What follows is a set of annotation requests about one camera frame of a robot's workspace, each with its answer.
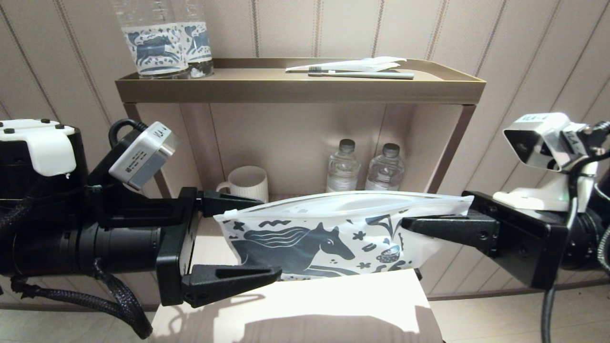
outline striped wallpaper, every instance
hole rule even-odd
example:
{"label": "striped wallpaper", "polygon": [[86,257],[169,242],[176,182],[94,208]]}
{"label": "striped wallpaper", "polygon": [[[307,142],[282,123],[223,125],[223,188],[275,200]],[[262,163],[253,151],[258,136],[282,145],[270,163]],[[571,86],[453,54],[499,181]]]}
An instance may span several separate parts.
{"label": "striped wallpaper", "polygon": [[[401,56],[429,59],[487,81],[440,193],[493,193],[549,178],[517,163],[500,130],[526,113],[561,111],[575,121],[608,120],[608,0],[204,0],[215,57]],[[135,71],[109,1],[0,0],[0,118],[52,118],[77,126],[90,168],[108,150],[109,125],[125,117],[114,80]],[[144,105],[196,139],[212,124],[189,104]],[[184,125],[183,118],[201,127]],[[204,164],[175,187],[200,185]],[[166,176],[181,173],[168,166]],[[159,196],[154,184],[145,193]],[[423,267],[433,297],[523,287],[476,250],[447,244]],[[159,296],[153,273],[122,275],[142,303]],[[560,283],[603,278],[562,272]],[[84,276],[40,278],[41,286],[109,298]],[[0,278],[6,291],[9,282]],[[6,292],[2,306],[55,306]]]}

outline mug handle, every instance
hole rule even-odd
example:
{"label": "mug handle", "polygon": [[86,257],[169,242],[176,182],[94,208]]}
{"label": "mug handle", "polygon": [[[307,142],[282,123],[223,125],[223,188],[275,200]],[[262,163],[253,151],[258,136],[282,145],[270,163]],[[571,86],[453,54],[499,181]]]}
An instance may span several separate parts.
{"label": "mug handle", "polygon": [[221,183],[218,185],[218,187],[216,187],[216,192],[218,192],[219,190],[221,190],[221,189],[223,189],[223,188],[229,188],[229,189],[231,189],[230,187],[231,187],[231,183],[230,183],[230,182],[228,182],[228,181],[221,182]]}

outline toothbrush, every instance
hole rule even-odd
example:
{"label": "toothbrush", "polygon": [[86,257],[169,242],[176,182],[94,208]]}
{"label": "toothbrush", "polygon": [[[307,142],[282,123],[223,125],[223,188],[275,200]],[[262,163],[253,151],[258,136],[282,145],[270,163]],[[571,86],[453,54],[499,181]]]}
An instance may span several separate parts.
{"label": "toothbrush", "polygon": [[365,73],[365,72],[343,72],[335,73],[330,71],[329,73],[322,72],[322,67],[309,67],[308,76],[334,76],[337,78],[370,78],[370,79],[402,79],[402,80],[413,80],[415,76],[413,73]]}

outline white mug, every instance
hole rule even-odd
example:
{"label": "white mug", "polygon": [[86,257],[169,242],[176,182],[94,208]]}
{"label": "white mug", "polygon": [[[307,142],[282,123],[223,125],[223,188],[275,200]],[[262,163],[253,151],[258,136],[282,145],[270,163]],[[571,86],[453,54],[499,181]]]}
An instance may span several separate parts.
{"label": "white mug", "polygon": [[267,173],[263,168],[247,165],[233,170],[229,181],[222,182],[216,187],[216,191],[228,188],[231,195],[238,197],[252,198],[269,202],[269,189],[267,186]]}

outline bottle cap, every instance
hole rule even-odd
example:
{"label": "bottle cap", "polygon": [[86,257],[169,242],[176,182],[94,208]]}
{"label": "bottle cap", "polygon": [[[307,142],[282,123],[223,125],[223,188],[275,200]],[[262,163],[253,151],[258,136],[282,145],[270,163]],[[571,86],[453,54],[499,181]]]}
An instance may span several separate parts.
{"label": "bottle cap", "polygon": [[394,143],[386,143],[383,146],[383,150],[381,151],[381,153],[385,156],[385,157],[396,157],[398,156],[398,153],[400,152],[400,146],[394,144]]}
{"label": "bottle cap", "polygon": [[350,153],[354,151],[355,147],[356,143],[351,139],[342,139],[341,142],[339,142],[339,150],[343,153]]}

